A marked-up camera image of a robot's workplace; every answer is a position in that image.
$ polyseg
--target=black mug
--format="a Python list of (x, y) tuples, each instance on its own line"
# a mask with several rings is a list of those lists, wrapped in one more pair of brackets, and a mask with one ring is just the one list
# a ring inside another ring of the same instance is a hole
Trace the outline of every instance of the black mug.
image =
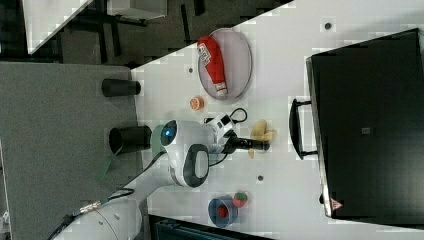
[(105, 97), (137, 95), (141, 85), (137, 81), (105, 79), (102, 82), (102, 92)]
[(150, 148), (151, 136), (148, 126), (113, 128), (109, 133), (109, 146), (115, 155), (146, 150)]

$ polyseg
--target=warning label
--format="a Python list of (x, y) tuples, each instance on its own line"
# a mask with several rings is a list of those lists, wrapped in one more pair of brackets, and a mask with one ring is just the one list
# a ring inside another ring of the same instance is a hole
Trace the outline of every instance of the warning label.
[(333, 211), (336, 211), (337, 209), (343, 207), (343, 204), (337, 202), (336, 200), (330, 198), (331, 201), (331, 209), (333, 209)]

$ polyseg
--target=white table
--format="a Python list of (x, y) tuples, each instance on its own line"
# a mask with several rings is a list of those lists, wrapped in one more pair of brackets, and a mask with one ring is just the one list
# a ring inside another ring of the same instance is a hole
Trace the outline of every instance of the white table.
[(33, 54), (93, 0), (22, 0), (28, 53)]
[[(294, 97), (309, 96), (305, 60), (327, 51), (382, 35), (424, 26), (421, 0), (296, 0), (234, 27), (246, 36), (253, 56), (251, 85), (235, 103), (206, 95), (197, 72), (196, 46), (191, 45), (132, 71), (143, 86), (136, 97), (139, 124), (152, 129), (172, 119), (197, 120), (244, 107), (249, 119), (236, 133), (249, 137), (250, 128), (266, 119), (278, 137), (270, 151), (237, 151), (212, 167), (207, 182), (196, 189), (164, 187), (148, 198), (149, 213), (214, 226), (209, 201), (225, 193), (248, 191), (248, 205), (228, 230), (272, 239), (422, 239), (424, 232), (348, 221), (325, 216), (316, 157), (301, 161), (291, 145), (288, 116)], [(324, 29), (331, 22), (333, 28)], [(193, 112), (188, 101), (206, 98), (206, 108)], [(305, 150), (314, 149), (310, 108), (303, 114)], [(151, 159), (146, 152), (144, 159)], [(264, 176), (259, 182), (257, 176)]]

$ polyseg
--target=gray floor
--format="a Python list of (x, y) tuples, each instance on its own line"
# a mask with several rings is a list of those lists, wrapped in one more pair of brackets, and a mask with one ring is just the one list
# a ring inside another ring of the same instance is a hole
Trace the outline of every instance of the gray floor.
[[(105, 25), (108, 62), (124, 65), (146, 64), (185, 47), (181, 5), (187, 9), (190, 40), (208, 35), (222, 27), (232, 27), (282, 5), (275, 0), (205, 0), (206, 12), (195, 16), (193, 0), (169, 0), (168, 16), (147, 21), (147, 27), (119, 24), (122, 55), (114, 57), (110, 26)], [(72, 31), (60, 33), (64, 63), (100, 64), (96, 33)]]

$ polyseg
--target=black cable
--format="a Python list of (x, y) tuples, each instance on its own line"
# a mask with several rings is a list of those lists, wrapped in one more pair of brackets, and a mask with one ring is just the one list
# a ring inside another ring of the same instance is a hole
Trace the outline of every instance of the black cable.
[(126, 193), (123, 193), (123, 194), (120, 194), (120, 195), (117, 195), (117, 196), (108, 197), (107, 200), (110, 201), (112, 199), (117, 199), (117, 198), (129, 196), (129, 195), (131, 195), (131, 194), (133, 194), (135, 192), (135, 190), (134, 189), (131, 189), (131, 188), (121, 188), (120, 190), (124, 190), (124, 191), (127, 191), (127, 192)]
[(64, 228), (66, 228), (67, 226), (69, 226), (73, 221), (75, 220), (75, 217), (72, 215), (66, 215), (63, 218), (63, 222), (60, 224), (60, 226), (58, 228), (56, 228), (52, 234), (50, 234), (49, 238), (47, 238), (47, 240), (51, 240), (54, 237), (56, 237), (57, 234), (59, 234)]
[(214, 164), (209, 165), (209, 167), (213, 167), (213, 166), (215, 166), (215, 165), (218, 165), (218, 164), (222, 163), (222, 161), (224, 161), (224, 160), (227, 158), (227, 156), (228, 156), (228, 153), (227, 153), (227, 154), (225, 154), (225, 156), (224, 156), (221, 160), (219, 160), (218, 162), (216, 162), (216, 163), (214, 163)]
[[(236, 113), (237, 111), (242, 111), (242, 112), (244, 112), (245, 117), (244, 117), (244, 119), (243, 119), (243, 120), (235, 120), (234, 118), (231, 118), (231, 117), (234, 115), (234, 113)], [(234, 111), (230, 114), (230, 118), (231, 118), (231, 120), (233, 120), (234, 124), (244, 122), (244, 121), (246, 121), (246, 120), (247, 120), (247, 112), (246, 112), (246, 110), (244, 110), (244, 108), (236, 108), (236, 109), (234, 109)]]
[[(123, 194), (119, 194), (117, 196), (108, 197), (106, 200), (99, 201), (100, 202), (100, 205), (106, 204), (107, 202), (109, 202), (109, 201), (111, 201), (113, 199), (117, 199), (117, 198), (129, 196), (129, 195), (131, 195), (131, 194), (133, 194), (135, 192), (135, 190), (134, 189), (131, 189), (131, 188), (121, 188), (119, 191), (122, 191), (122, 190), (123, 191), (127, 191), (127, 192), (126, 193), (123, 193)], [(63, 218), (63, 222), (60, 224), (60, 226), (58, 228), (56, 228), (52, 232), (52, 234), (50, 234), (50, 236), (49, 236), (49, 238), (47, 238), (47, 240), (51, 240), (54, 237), (56, 237), (56, 235), (59, 234), (63, 229), (65, 229), (67, 226), (71, 225), (71, 223), (75, 220), (75, 218), (77, 218), (77, 216), (80, 216), (82, 214), (84, 214), (84, 213), (80, 209), (80, 210), (75, 211), (75, 215), (73, 215), (73, 214), (66, 215)]]

